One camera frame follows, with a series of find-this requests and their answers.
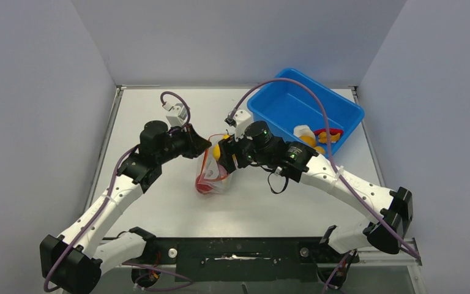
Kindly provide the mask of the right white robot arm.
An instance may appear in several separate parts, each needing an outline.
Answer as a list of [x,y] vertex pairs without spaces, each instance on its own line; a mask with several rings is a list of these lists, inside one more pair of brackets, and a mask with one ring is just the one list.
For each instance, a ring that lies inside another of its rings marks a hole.
[[336,261],[343,253],[363,247],[387,254],[408,250],[404,237],[412,221],[409,190],[381,187],[334,166],[314,148],[273,135],[264,121],[251,123],[240,138],[230,135],[220,140],[218,150],[217,162],[229,174],[249,166],[267,167],[271,173],[335,197],[364,216],[356,225],[331,225],[326,230],[319,245],[325,260]]

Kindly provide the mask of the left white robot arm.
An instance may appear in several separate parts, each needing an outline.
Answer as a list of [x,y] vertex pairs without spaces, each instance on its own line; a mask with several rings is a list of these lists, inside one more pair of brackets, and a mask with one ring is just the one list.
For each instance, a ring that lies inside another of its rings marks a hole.
[[182,156],[195,159],[211,142],[187,123],[168,127],[149,121],[140,142],[124,153],[114,168],[109,186],[70,227],[40,244],[43,289],[50,293],[91,293],[103,274],[141,256],[152,235],[139,228],[102,243],[110,228],[162,174],[163,164]]

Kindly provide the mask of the clear zip top bag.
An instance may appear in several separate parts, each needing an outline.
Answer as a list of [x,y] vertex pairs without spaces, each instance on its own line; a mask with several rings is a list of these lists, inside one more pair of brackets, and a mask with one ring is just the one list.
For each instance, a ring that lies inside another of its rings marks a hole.
[[213,147],[227,134],[213,134],[208,140],[212,143],[212,146],[198,159],[198,167],[196,169],[196,177],[200,176],[205,179],[209,179],[215,184],[215,192],[211,194],[224,194],[230,184],[230,175],[224,170],[224,168],[212,157]]

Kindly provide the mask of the yellow toy pepper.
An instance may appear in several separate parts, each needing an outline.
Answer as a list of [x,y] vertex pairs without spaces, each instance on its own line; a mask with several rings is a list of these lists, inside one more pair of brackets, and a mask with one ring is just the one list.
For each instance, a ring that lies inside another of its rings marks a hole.
[[[221,140],[227,139],[227,138],[229,138],[229,137],[230,137],[230,135],[224,135]],[[213,157],[216,161],[218,161],[218,160],[220,159],[220,156],[221,156],[220,145],[219,145],[219,143],[217,143],[217,144],[213,147],[213,150],[212,150],[212,157]]]

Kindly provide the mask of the red toy apple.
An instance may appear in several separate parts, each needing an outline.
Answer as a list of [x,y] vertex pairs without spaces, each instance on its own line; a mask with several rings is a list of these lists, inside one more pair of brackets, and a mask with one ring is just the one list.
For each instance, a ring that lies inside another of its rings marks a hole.
[[211,194],[215,192],[215,184],[209,179],[198,176],[195,180],[195,189],[201,194]]

